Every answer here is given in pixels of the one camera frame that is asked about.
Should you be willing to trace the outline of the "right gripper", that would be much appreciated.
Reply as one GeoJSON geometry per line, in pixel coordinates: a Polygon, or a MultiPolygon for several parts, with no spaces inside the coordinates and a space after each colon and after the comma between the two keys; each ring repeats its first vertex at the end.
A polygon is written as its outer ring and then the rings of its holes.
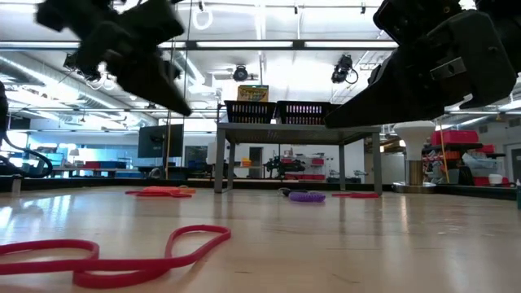
{"type": "Polygon", "coordinates": [[[392,0],[374,22],[398,47],[364,90],[326,116],[330,129],[432,120],[466,96],[482,107],[514,88],[514,63],[487,12],[457,1],[392,0]]]}

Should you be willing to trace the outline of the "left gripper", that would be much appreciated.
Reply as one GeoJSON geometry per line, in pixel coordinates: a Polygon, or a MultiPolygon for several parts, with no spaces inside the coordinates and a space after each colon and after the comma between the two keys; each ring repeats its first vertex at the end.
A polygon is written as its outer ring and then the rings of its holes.
{"type": "Polygon", "coordinates": [[[110,1],[45,0],[35,21],[57,32],[67,28],[80,40],[73,67],[96,77],[102,62],[117,67],[118,85],[130,94],[183,116],[192,110],[171,82],[182,70],[156,53],[156,47],[184,33],[174,1],[149,0],[118,12],[110,1]]]}

